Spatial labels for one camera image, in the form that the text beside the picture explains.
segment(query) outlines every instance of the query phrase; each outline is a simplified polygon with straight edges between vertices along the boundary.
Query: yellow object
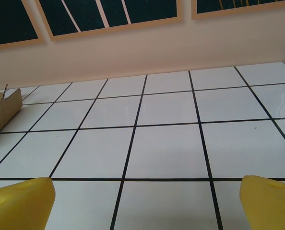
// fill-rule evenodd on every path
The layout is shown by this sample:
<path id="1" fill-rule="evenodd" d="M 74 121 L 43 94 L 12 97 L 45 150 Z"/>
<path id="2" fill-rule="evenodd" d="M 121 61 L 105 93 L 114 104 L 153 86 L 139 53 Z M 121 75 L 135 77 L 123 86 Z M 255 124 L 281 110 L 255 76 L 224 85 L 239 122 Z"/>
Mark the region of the yellow object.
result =
<path id="1" fill-rule="evenodd" d="M 0 230 L 44 230 L 54 200 L 50 178 L 0 188 Z"/>
<path id="2" fill-rule="evenodd" d="M 285 183 L 245 176 L 240 199 L 252 230 L 285 230 Z"/>

